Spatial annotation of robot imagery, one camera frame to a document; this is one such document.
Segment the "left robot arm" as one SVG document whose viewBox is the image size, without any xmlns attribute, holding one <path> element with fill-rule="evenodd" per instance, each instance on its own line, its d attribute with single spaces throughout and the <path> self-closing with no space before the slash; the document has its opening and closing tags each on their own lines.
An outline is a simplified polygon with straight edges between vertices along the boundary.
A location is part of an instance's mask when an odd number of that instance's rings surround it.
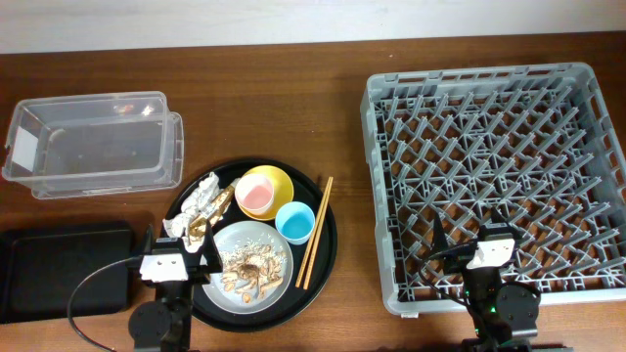
<svg viewBox="0 0 626 352">
<path fill-rule="evenodd" d="M 221 256 L 207 227 L 202 244 L 189 252 L 181 238 L 155 238 L 149 227 L 126 267 L 155 290 L 152 301 L 140 304 L 129 319 L 135 351 L 189 351 L 194 287 L 210 283 L 223 271 Z"/>
</svg>

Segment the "white tissue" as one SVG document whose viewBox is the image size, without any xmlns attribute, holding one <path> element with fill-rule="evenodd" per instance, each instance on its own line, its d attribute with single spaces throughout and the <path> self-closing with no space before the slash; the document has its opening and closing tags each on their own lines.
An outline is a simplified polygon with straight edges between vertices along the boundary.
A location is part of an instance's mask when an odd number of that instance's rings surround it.
<svg viewBox="0 0 626 352">
<path fill-rule="evenodd" d="M 171 238 L 181 238 L 185 249 L 190 253 L 197 252 L 203 244 L 203 239 L 192 239 L 190 225 L 198 215 L 208 211 L 209 204 L 220 192 L 218 182 L 219 177 L 214 172 L 210 172 L 184 199 L 181 212 L 170 220 L 162 220 L 162 228 L 166 234 Z"/>
</svg>

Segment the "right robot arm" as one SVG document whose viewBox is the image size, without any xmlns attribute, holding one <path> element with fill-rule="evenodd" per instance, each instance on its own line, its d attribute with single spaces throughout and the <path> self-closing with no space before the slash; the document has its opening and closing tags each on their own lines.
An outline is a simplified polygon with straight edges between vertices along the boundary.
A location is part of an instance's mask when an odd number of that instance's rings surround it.
<svg viewBox="0 0 626 352">
<path fill-rule="evenodd" d="M 501 271 L 514 262 L 519 231 L 493 210 L 476 238 L 451 246 L 441 218 L 433 220 L 431 260 L 443 262 L 446 274 L 463 279 L 461 304 L 469 312 L 476 338 L 462 342 L 464 351 L 530 351 L 538 334 L 540 291 L 529 284 L 505 282 Z"/>
</svg>

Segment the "light blue cup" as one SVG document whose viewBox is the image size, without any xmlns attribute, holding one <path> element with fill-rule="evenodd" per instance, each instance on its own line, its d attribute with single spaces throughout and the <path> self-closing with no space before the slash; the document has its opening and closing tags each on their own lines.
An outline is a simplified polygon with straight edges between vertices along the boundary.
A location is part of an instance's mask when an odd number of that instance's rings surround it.
<svg viewBox="0 0 626 352">
<path fill-rule="evenodd" d="M 283 205 L 275 218 L 275 227 L 280 235 L 294 245 L 306 243 L 316 223 L 312 209 L 300 201 L 291 201 Z"/>
</svg>

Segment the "pink cup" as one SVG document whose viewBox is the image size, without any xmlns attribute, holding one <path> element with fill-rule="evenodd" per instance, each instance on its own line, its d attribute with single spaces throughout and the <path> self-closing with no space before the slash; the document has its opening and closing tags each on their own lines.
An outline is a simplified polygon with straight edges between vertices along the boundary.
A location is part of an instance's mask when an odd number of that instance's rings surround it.
<svg viewBox="0 0 626 352">
<path fill-rule="evenodd" d="M 262 174 L 243 176 L 235 188 L 238 205 L 252 215 L 267 213 L 273 205 L 274 195 L 272 182 Z"/>
</svg>

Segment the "gold foil wrapper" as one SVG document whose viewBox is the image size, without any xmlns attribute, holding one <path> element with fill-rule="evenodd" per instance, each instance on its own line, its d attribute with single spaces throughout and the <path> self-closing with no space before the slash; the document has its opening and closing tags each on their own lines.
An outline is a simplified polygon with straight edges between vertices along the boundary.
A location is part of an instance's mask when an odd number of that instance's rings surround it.
<svg viewBox="0 0 626 352">
<path fill-rule="evenodd" d="M 234 193 L 235 187 L 229 185 L 191 221 L 187 230 L 191 242 L 200 242 L 204 238 L 206 230 L 222 218 L 232 202 Z"/>
</svg>

